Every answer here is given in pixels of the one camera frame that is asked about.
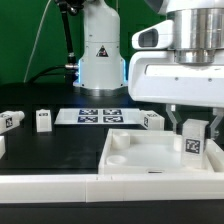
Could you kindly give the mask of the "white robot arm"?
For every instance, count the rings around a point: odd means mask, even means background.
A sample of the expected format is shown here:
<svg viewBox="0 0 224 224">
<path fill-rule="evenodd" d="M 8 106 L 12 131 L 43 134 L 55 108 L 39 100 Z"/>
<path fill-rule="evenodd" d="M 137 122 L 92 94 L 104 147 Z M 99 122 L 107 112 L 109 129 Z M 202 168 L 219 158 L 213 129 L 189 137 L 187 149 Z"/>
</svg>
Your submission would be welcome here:
<svg viewBox="0 0 224 224">
<path fill-rule="evenodd" d="M 119 16 L 104 0 L 84 4 L 85 50 L 74 85 L 108 94 L 124 84 L 133 100 L 164 103 L 173 124 L 175 105 L 210 107 L 210 136 L 224 118 L 224 0 L 145 0 L 166 20 L 135 33 L 136 53 L 124 72 Z"/>
</svg>

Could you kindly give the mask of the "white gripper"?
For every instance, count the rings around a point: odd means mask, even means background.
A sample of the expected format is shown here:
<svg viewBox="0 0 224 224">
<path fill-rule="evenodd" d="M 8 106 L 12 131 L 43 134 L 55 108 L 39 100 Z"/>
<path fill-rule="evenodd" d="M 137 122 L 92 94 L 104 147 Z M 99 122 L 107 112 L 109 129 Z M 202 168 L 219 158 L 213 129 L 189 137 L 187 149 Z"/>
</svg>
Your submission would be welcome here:
<svg viewBox="0 0 224 224">
<path fill-rule="evenodd" d="M 167 104 L 176 134 L 180 133 L 181 116 L 175 104 L 213 107 L 210 138 L 215 140 L 224 119 L 224 51 L 216 51 L 209 65 L 175 63 L 172 51 L 137 52 L 129 64 L 128 92 L 134 101 Z"/>
</svg>

